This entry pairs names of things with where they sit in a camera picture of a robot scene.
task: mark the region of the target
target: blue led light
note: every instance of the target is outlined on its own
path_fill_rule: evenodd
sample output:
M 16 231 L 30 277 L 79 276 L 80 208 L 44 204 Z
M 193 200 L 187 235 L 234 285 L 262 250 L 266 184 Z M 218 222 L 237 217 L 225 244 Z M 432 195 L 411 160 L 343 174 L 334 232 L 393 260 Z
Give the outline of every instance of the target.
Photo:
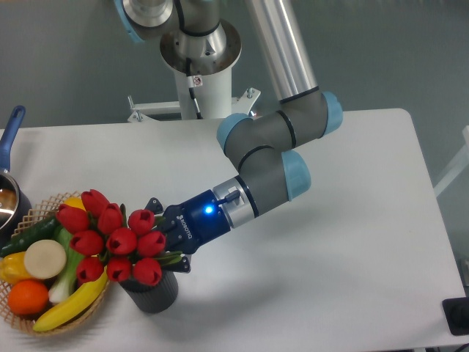
M 205 207 L 204 212 L 205 212 L 206 214 L 211 214 L 211 213 L 213 213 L 213 205 L 208 205 L 207 207 Z

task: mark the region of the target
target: banana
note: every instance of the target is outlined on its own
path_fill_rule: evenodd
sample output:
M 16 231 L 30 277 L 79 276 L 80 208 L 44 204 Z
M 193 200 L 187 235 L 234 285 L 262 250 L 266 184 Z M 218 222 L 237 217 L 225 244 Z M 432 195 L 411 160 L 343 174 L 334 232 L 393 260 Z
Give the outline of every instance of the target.
M 108 276 L 104 270 L 98 280 L 82 284 L 69 298 L 41 315 L 32 329 L 36 332 L 49 331 L 73 319 L 95 301 L 103 292 L 107 281 Z

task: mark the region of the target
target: gray floor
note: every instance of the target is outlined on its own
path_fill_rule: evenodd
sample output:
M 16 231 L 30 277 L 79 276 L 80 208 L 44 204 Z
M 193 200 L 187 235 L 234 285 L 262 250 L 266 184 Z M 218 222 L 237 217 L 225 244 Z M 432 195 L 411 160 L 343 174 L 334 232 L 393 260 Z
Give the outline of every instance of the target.
M 435 183 L 469 125 L 469 1 L 292 3 L 322 89 L 345 110 L 408 110 Z M 258 111 L 275 109 L 247 9 L 224 4 L 243 40 L 233 93 L 256 87 Z M 16 104 L 32 127 L 124 122 L 129 94 L 177 99 L 158 42 L 132 44 L 112 0 L 0 2 L 0 43 L 0 128 Z M 469 257 L 468 195 L 469 169 L 438 200 L 456 260 Z

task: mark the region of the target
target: cucumber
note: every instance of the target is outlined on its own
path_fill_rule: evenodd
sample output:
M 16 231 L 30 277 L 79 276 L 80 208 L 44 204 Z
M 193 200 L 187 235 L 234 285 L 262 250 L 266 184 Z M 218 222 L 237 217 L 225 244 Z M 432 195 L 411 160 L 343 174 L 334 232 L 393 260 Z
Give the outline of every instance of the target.
M 55 215 L 49 216 L 25 229 L 22 233 L 12 236 L 0 250 L 0 257 L 5 258 L 9 254 L 24 252 L 34 242 L 48 240 L 53 236 L 53 231 L 60 225 Z

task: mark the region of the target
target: blue joint cap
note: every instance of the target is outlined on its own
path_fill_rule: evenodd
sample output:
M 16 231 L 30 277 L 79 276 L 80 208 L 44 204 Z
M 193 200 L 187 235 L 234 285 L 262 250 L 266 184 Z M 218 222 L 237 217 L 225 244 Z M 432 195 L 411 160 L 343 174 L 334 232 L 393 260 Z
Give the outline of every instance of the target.
M 334 94 L 331 92 L 323 92 L 322 95 L 324 95 L 325 101 L 328 105 L 328 124 L 325 126 L 323 134 L 323 136 L 325 136 L 340 127 L 344 120 L 344 112 L 342 111 L 342 107 Z
M 127 16 L 124 13 L 124 6 L 122 5 L 122 0 L 114 0 L 114 4 L 116 5 L 117 13 L 119 14 L 120 20 L 122 21 L 122 24 L 124 25 L 124 28 L 129 34 L 132 41 L 134 43 L 143 43 L 144 40 L 142 40 L 139 35 L 135 32 L 129 20 L 127 19 Z
M 225 153 L 225 144 L 226 144 L 226 140 L 228 139 L 229 133 L 239 122 L 245 119 L 250 119 L 250 117 L 246 114 L 240 114 L 240 113 L 231 114 L 228 117 L 226 117 L 218 126 L 217 140 L 218 140 L 218 143 L 220 143 L 220 147 L 223 150 L 223 153 Z
M 298 197 L 311 187 L 311 175 L 301 155 L 294 150 L 281 154 L 284 162 L 285 180 L 287 182 L 288 200 Z

